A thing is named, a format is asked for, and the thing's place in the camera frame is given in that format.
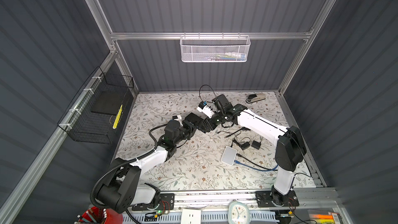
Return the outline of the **black network switch box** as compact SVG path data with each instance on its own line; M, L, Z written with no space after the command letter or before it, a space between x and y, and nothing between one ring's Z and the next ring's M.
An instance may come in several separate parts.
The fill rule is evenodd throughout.
M191 128L198 129L201 126L203 120L204 119L200 116L194 113L190 113L188 116L185 117L183 122Z

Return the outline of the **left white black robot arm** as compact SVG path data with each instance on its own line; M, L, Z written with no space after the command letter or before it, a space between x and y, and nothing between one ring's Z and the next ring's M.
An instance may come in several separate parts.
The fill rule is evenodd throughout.
M118 214L135 205L156 209L161 202L161 191L150 183L141 182L141 175L169 160L178 144L191 139L196 130L197 127L189 121L177 119L150 129L153 149L130 160L113 160L108 171L94 184L90 192L91 204Z

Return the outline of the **black power adapter with cable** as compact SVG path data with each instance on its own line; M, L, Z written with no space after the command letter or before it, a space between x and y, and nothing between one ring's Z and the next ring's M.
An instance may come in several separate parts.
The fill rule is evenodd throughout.
M241 139L240 141L237 139L237 137L234 137L232 139L232 143L230 145L230 147L232 148L233 145L237 145L241 150L245 150L247 148L249 148L251 146L250 144L251 139L249 137L244 137L243 139Z

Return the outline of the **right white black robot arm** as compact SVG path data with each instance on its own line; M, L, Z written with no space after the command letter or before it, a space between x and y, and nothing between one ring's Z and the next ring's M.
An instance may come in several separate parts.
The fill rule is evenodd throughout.
M212 110L205 101L199 103L197 107L199 112L207 116L199 125L199 130L206 133L218 125L232 122L256 132L272 143L275 147L275 161L278 168L270 197L274 205L286 205L294 193L292 185L297 165L304 160L307 153L299 128L295 126L286 128L273 123L244 105L233 106L223 94L215 97L212 102L217 108L216 111Z

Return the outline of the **white network switch box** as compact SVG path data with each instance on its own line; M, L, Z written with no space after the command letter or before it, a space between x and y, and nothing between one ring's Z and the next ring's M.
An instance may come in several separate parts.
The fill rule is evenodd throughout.
M228 166L233 166L236 155L237 155L237 150L235 148L226 146L221 157L221 162Z

